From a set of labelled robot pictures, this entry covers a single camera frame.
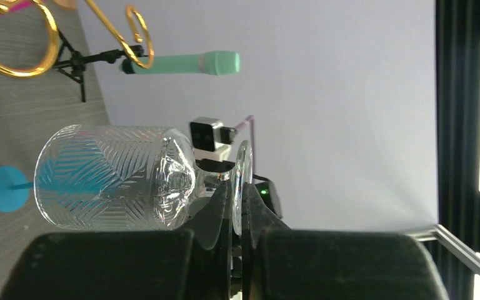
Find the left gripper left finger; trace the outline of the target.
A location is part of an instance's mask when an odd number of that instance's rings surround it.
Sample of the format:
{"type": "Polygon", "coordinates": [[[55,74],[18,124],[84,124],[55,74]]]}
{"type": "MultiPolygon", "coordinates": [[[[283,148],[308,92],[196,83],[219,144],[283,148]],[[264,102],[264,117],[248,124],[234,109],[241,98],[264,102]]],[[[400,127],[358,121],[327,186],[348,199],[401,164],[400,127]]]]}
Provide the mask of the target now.
{"type": "Polygon", "coordinates": [[[229,299],[231,183],[174,231],[57,232],[21,254],[1,299],[229,299]]]}

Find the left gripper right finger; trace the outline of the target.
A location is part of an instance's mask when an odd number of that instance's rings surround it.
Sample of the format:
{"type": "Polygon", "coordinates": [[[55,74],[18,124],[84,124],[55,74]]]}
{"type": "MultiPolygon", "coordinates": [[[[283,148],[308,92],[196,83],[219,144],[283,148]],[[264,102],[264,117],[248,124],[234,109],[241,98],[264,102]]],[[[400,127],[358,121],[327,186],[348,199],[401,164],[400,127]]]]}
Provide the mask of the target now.
{"type": "Polygon", "coordinates": [[[391,232],[289,228],[242,189],[244,299],[447,299],[427,249],[391,232]]]}

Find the clear textured wine glass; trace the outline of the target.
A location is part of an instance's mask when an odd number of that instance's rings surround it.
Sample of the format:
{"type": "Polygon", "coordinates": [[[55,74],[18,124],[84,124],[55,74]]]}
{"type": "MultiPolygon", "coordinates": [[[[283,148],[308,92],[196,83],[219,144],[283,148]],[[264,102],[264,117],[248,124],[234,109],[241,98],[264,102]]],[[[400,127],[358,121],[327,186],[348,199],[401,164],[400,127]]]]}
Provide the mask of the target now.
{"type": "Polygon", "coordinates": [[[189,138],[171,127],[70,125],[45,144],[34,172],[42,217],[62,229],[169,231],[194,218],[229,181],[233,224],[253,178],[251,143],[229,171],[205,171],[189,138]]]}

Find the blue wine glass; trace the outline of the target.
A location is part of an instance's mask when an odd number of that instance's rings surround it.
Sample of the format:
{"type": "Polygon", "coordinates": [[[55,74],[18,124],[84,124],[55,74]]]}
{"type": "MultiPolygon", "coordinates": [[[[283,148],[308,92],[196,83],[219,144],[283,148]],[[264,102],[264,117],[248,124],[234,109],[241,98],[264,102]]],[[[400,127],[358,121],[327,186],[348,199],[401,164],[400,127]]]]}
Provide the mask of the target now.
{"type": "Polygon", "coordinates": [[[0,212],[11,213],[21,209],[29,198],[34,184],[24,173],[12,166],[0,167],[0,212]]]}

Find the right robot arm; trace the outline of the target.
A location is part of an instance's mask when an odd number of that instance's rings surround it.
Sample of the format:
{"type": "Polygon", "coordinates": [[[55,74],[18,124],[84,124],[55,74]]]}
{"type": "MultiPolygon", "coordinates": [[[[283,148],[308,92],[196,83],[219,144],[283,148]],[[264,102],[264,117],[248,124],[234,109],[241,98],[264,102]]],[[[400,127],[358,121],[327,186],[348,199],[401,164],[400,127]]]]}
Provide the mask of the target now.
{"type": "MultiPolygon", "coordinates": [[[[210,159],[196,160],[196,165],[205,171],[215,173],[229,173],[234,169],[235,163],[230,161],[213,161],[210,159]]],[[[279,218],[283,218],[281,201],[277,193],[275,184],[268,178],[253,175],[253,179],[259,181],[255,186],[264,202],[264,204],[279,218]]]]}

